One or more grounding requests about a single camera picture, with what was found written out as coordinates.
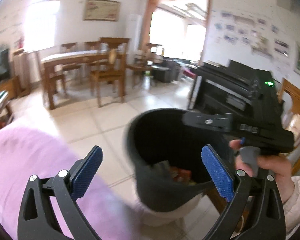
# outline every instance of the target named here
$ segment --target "black trash can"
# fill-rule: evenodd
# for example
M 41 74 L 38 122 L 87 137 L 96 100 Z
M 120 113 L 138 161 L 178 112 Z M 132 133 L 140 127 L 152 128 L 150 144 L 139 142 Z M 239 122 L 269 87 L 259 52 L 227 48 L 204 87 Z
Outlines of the black trash can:
M 137 192 L 143 204 L 156 212 L 170 212 L 214 184 L 201 160 L 201 150 L 211 144 L 224 160 L 232 163 L 233 151 L 222 134 L 188 127 L 182 123 L 185 110 L 157 109 L 136 117 L 128 129 L 126 147 L 135 165 Z M 184 185 L 157 174 L 150 165 L 168 160 L 192 172 L 196 185 Z

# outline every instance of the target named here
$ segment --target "white sleeve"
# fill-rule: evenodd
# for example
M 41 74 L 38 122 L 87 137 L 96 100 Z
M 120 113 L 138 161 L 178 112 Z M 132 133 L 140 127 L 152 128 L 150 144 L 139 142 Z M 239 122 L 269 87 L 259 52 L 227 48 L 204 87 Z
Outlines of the white sleeve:
M 294 182 L 294 192 L 290 199 L 283 205 L 284 216 L 286 220 L 286 232 L 289 237 L 300 225 L 300 177 L 292 177 Z

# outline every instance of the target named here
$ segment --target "silver screw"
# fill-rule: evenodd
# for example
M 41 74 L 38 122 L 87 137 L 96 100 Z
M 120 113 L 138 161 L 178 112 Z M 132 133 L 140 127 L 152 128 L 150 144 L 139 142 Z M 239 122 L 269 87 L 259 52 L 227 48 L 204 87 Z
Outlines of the silver screw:
M 268 175 L 268 176 L 267 176 L 267 179 L 268 179 L 269 181 L 274 181 L 274 177 L 273 177 L 272 175 Z
M 35 181 L 37 179 L 37 175 L 32 175 L 31 177 L 30 177 L 30 181 Z
M 240 176 L 240 177 L 244 177 L 246 175 L 245 171 L 243 170 L 237 170 L 237 174 Z
M 61 178 L 63 178 L 63 177 L 65 177 L 67 174 L 68 174 L 68 171 L 67 171 L 67 170 L 62 170 L 62 171 L 59 171 L 58 176 L 61 177 Z

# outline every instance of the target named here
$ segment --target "pink cloth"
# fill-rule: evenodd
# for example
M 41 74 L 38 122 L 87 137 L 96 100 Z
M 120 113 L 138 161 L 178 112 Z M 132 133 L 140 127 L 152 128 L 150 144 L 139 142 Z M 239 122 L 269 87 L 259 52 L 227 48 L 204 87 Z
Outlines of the pink cloth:
M 13 239 L 17 239 L 18 214 L 29 177 L 54 177 L 60 170 L 69 170 L 77 159 L 64 142 L 44 132 L 28 128 L 0 131 L 0 223 Z M 137 215 L 112 193 L 98 173 L 77 203 L 103 240 L 140 239 Z M 54 210 L 63 233 L 71 236 L 60 210 Z

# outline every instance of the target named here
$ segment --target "tv stand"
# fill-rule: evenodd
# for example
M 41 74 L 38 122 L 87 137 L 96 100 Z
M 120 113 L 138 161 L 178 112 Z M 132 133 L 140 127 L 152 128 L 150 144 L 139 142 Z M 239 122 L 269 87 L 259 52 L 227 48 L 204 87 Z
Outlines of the tv stand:
M 8 92 L 8 100 L 20 96 L 21 88 L 20 88 L 19 77 L 18 76 L 12 77 L 6 81 L 1 82 L 0 92 L 4 90 Z

